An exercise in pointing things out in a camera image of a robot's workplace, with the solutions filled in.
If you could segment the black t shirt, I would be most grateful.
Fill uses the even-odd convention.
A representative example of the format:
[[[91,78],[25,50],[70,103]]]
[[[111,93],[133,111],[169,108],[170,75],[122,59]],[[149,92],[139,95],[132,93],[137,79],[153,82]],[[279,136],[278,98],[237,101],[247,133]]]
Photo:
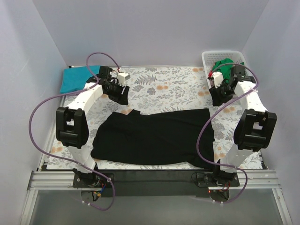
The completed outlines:
[[[209,124],[201,139],[198,135],[210,118],[208,109],[194,109],[143,115],[132,110],[125,115],[113,112],[103,122],[93,140],[94,159],[134,165],[171,165],[188,162],[205,170],[213,166],[197,151],[214,160],[214,130]]]

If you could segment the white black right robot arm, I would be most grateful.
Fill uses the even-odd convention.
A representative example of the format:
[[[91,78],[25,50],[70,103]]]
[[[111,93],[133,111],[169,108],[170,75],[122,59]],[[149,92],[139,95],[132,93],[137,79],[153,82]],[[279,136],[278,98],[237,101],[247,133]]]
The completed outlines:
[[[212,173],[213,183],[217,186],[236,179],[237,168],[244,160],[254,152],[268,147],[277,122],[276,114],[266,109],[255,91],[256,79],[247,75],[244,65],[231,65],[228,79],[217,69],[208,77],[213,106],[221,106],[237,99],[243,109],[233,134],[234,144],[226,156],[218,160]]]

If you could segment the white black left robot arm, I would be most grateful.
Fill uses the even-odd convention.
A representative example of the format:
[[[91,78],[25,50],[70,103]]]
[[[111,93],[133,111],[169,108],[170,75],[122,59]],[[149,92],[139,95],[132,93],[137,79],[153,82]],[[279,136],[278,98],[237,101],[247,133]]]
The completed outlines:
[[[56,110],[56,139],[68,148],[78,163],[78,169],[74,171],[84,175],[84,183],[91,188],[99,184],[100,176],[93,172],[96,162],[87,147],[89,128],[86,115],[104,94],[119,105],[128,105],[129,86],[125,83],[130,79],[130,74],[117,72],[115,77],[112,75],[112,68],[101,66],[99,73],[86,81],[86,91],[81,92],[66,107]]]

